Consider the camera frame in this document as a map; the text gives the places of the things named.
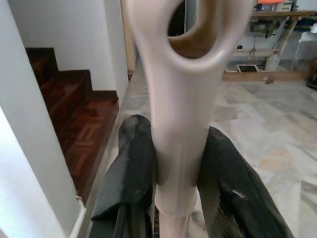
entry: white container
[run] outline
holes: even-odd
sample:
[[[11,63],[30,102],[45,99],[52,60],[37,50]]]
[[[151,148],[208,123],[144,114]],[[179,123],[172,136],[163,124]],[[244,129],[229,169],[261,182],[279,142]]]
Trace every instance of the white container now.
[[[277,71],[280,61],[281,60],[277,54],[271,55],[266,60],[265,70],[268,72]]]
[[[201,0],[192,29],[167,36],[182,0],[127,0],[127,14],[145,69],[157,151],[156,206],[163,238],[184,237],[213,100],[228,58],[244,33],[253,0]]]

